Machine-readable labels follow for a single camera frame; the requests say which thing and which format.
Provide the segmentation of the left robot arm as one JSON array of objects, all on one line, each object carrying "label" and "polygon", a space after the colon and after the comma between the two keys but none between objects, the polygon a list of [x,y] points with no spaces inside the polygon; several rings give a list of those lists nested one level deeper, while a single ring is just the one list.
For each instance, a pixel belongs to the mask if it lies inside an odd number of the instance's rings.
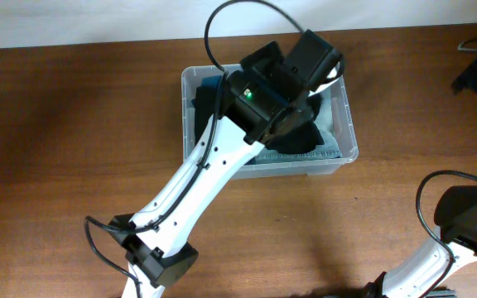
[{"label": "left robot arm", "polygon": [[111,221],[128,260],[124,297],[159,297],[186,274],[199,256],[188,237],[211,201],[266,145],[312,118],[307,98],[344,67],[342,53],[307,30],[289,54],[273,41],[222,75],[215,111],[179,170],[151,203]]}]

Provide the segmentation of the light blue jeans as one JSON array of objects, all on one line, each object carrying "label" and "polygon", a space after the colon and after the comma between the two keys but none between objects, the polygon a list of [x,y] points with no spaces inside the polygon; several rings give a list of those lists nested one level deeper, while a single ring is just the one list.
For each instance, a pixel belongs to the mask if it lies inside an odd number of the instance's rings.
[{"label": "light blue jeans", "polygon": [[296,155],[280,154],[274,150],[268,150],[265,148],[258,156],[250,160],[248,164],[260,165],[292,161],[314,161],[342,157],[343,154],[341,153],[338,142],[335,138],[330,88],[320,94],[323,97],[323,101],[319,115],[315,120],[315,124],[325,141],[324,145],[318,146],[312,152]]}]

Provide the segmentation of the black garment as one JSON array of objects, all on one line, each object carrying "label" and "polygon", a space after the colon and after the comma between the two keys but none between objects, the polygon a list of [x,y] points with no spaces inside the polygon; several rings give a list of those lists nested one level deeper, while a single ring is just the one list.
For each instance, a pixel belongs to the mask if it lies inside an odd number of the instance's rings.
[{"label": "black garment", "polygon": [[202,137],[209,118],[214,113],[215,100],[216,89],[201,86],[196,89],[195,98],[191,100],[195,109],[195,142],[198,142]]}]

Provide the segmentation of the teal blue garment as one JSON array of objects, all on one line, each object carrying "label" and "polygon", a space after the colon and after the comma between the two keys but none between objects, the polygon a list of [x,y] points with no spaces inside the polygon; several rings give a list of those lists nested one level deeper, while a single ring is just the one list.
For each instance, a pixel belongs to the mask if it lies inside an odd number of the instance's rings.
[{"label": "teal blue garment", "polygon": [[222,78],[223,78],[222,75],[214,75],[214,76],[205,77],[201,80],[200,86],[211,88],[211,89],[218,89]]}]

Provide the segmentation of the dark navy garment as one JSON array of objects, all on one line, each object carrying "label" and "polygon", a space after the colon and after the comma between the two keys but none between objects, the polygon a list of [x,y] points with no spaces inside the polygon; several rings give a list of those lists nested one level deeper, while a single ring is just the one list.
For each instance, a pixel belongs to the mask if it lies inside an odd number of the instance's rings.
[{"label": "dark navy garment", "polygon": [[322,101],[323,97],[321,94],[310,96],[306,100],[306,104],[313,112],[312,118],[299,127],[292,129],[288,134],[274,138],[266,148],[280,154],[296,155],[312,152],[318,146],[324,145],[325,141],[315,124]]}]

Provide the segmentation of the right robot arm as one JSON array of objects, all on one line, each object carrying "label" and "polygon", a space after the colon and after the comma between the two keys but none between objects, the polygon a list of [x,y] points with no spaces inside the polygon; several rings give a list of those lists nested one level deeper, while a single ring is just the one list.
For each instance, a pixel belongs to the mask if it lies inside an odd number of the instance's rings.
[{"label": "right robot arm", "polygon": [[[442,195],[434,212],[436,226],[430,228],[422,215],[422,192],[431,179],[442,175],[464,178],[471,183],[451,186]],[[428,239],[401,265],[368,283],[362,290],[363,297],[447,297],[449,292],[439,290],[439,285],[462,267],[477,262],[476,175],[434,171],[418,186],[415,205]]]}]

